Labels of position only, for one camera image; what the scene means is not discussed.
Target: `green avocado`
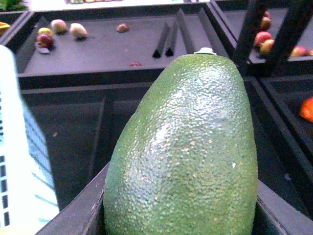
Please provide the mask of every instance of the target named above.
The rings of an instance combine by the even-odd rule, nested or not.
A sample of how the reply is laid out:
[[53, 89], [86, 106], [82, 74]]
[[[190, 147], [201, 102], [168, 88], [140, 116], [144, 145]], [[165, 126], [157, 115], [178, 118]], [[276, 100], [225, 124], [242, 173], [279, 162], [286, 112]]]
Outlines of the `green avocado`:
[[250, 235], [257, 199], [250, 103], [235, 64], [184, 55], [160, 74], [114, 149], [108, 235]]

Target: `white plastic basket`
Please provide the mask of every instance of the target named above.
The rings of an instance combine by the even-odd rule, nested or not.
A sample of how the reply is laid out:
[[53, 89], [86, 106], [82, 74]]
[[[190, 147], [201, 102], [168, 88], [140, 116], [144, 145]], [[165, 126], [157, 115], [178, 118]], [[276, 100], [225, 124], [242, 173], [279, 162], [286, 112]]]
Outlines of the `white plastic basket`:
[[0, 234], [34, 235], [59, 213], [48, 151], [1, 45], [0, 71]]

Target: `avocado stem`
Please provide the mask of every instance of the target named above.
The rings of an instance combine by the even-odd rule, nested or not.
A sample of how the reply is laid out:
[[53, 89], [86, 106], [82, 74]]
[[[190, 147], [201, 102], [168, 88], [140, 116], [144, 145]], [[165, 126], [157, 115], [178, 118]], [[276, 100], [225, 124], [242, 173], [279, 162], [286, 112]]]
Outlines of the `avocado stem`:
[[209, 47], [202, 47], [199, 51], [194, 52], [194, 54], [217, 55], [216, 53], [213, 52], [213, 49]]

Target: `green leaves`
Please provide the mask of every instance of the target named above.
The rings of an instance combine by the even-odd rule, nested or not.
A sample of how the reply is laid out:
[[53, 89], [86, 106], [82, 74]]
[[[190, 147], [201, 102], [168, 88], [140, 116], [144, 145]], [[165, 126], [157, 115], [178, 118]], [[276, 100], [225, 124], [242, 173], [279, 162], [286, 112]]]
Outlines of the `green leaves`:
[[0, 0], [0, 11], [22, 11], [27, 6], [21, 5], [23, 0]]
[[9, 0], [0, 0], [0, 9], [5, 11]]

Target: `apple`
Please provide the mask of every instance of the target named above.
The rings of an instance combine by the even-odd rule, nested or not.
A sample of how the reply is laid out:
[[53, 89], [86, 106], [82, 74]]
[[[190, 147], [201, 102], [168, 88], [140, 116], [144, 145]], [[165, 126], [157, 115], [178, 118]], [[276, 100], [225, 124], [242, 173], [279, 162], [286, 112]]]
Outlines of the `apple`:
[[270, 18], [270, 13], [269, 13], [269, 11], [265, 11], [265, 12], [264, 12], [264, 16]]
[[269, 32], [261, 31], [258, 32], [255, 36], [254, 44], [259, 47], [261, 43], [265, 42], [268, 39], [272, 39], [272, 35]]
[[42, 33], [37, 36], [36, 42], [40, 47], [49, 48], [53, 45], [53, 38], [47, 33]]
[[40, 28], [39, 30], [38, 30], [38, 35], [39, 34], [42, 34], [42, 33], [46, 33], [46, 34], [49, 34], [51, 37], [53, 37], [53, 32], [51, 31], [51, 29], [49, 29], [49, 28]]
[[301, 57], [309, 55], [309, 51], [302, 46], [295, 46], [292, 50], [290, 57]]
[[51, 21], [51, 27], [55, 33], [64, 33], [67, 31], [67, 24], [60, 19]]
[[72, 23], [69, 31], [75, 38], [85, 38], [88, 34], [80, 23]]
[[260, 54], [261, 55], [268, 55], [270, 50], [272, 49], [274, 45], [274, 40], [273, 39], [268, 39], [265, 42], [261, 43], [260, 45]]
[[269, 17], [263, 16], [261, 24], [260, 24], [260, 30], [266, 31], [271, 27], [271, 25], [272, 25], [272, 20]]

